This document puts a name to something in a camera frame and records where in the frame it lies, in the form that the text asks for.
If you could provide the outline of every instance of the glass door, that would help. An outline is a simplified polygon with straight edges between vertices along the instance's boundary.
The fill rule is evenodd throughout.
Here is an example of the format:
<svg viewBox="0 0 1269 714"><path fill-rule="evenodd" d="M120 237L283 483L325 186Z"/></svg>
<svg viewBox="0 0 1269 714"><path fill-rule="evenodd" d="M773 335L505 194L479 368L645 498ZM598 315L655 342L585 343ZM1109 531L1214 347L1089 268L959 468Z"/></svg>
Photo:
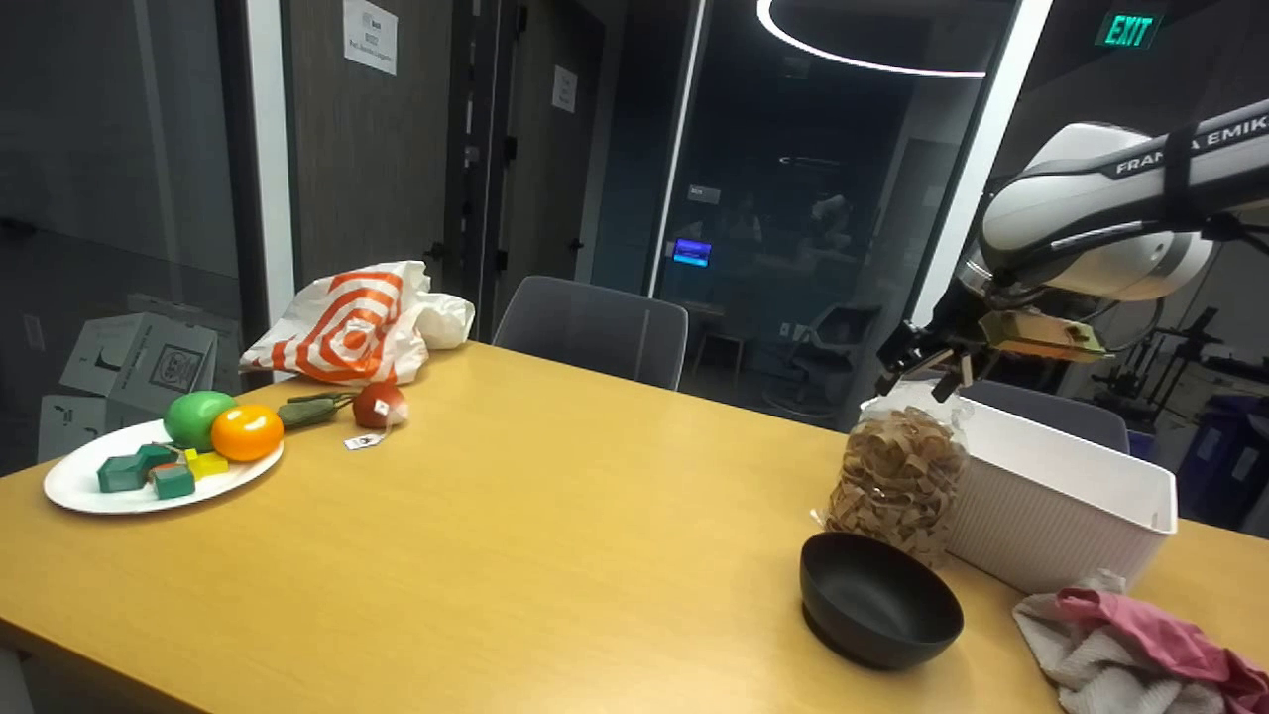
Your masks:
<svg viewBox="0 0 1269 714"><path fill-rule="evenodd" d="M854 420L937 251L1016 11L702 0L651 268L695 314L682 390Z"/></svg>
<svg viewBox="0 0 1269 714"><path fill-rule="evenodd" d="M244 5L4 0L0 475L181 390L265 322Z"/></svg>
<svg viewBox="0 0 1269 714"><path fill-rule="evenodd" d="M460 0L440 288L489 335L528 272L641 292L695 5Z"/></svg>

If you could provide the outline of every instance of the orange object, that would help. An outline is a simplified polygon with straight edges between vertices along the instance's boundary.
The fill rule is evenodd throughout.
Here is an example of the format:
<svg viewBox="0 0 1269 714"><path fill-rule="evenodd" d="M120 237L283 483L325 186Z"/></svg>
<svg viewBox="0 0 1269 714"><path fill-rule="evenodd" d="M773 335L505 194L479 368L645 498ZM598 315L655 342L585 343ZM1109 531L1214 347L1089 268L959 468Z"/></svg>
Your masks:
<svg viewBox="0 0 1269 714"><path fill-rule="evenodd" d="M283 444L283 416L265 403L232 403L208 425L208 448L227 458L260 458Z"/></svg>

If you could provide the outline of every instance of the towel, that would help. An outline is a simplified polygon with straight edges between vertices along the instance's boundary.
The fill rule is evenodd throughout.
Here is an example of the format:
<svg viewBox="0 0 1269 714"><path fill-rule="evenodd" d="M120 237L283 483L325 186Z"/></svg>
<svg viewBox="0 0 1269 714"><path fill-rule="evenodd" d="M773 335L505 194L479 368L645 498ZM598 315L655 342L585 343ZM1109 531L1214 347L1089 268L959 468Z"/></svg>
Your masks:
<svg viewBox="0 0 1269 714"><path fill-rule="evenodd" d="M1269 714L1259 669L1148 602L1028 594L1016 621L1070 714Z"/></svg>

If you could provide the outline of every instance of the white box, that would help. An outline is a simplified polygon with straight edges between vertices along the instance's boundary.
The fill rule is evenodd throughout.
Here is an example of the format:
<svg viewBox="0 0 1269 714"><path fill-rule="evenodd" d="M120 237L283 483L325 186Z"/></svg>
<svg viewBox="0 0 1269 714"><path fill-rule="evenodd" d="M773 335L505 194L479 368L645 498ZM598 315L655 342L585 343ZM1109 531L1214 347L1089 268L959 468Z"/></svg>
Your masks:
<svg viewBox="0 0 1269 714"><path fill-rule="evenodd" d="M84 322L64 390L105 397L112 412L156 416L214 380L216 334L157 314Z"/></svg>
<svg viewBox="0 0 1269 714"><path fill-rule="evenodd" d="M1058 429L902 380L875 403L950 416L971 468L950 506L950 551L1020 589L1135 576L1176 531L1175 475Z"/></svg>
<svg viewBox="0 0 1269 714"><path fill-rule="evenodd" d="M38 458L75 450L80 444L112 433L103 397L45 392L38 401Z"/></svg>

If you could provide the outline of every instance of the red and white striped cloth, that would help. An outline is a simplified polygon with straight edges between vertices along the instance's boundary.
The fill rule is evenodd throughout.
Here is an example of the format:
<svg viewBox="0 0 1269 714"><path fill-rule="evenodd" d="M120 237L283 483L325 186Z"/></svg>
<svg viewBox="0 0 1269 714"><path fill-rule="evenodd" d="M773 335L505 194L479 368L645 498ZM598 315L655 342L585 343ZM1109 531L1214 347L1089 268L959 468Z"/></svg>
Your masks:
<svg viewBox="0 0 1269 714"><path fill-rule="evenodd" d="M321 384L412 380L428 359L419 334L425 260L380 260L318 277L242 363L301 374Z"/></svg>

